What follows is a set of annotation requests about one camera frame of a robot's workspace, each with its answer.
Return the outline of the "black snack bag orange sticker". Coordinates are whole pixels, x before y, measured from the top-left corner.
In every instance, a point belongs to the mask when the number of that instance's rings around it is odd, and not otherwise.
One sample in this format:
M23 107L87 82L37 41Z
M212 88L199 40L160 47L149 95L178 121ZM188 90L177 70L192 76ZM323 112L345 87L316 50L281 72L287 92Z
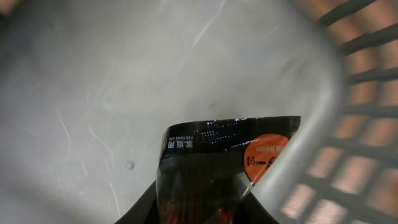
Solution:
M156 177L161 223L241 223L241 204L298 131L300 116L176 124Z

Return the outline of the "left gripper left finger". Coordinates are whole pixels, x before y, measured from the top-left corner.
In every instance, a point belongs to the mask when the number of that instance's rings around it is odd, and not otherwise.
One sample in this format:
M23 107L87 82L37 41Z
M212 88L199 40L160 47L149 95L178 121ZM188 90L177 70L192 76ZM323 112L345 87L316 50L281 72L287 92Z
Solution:
M115 224L159 224L155 181Z

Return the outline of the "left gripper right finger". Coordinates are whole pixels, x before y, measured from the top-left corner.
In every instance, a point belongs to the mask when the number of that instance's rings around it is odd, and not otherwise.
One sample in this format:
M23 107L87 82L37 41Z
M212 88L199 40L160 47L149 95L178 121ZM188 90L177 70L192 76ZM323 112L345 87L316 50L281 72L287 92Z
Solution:
M241 224L279 224L260 204L253 193L249 193L241 204Z

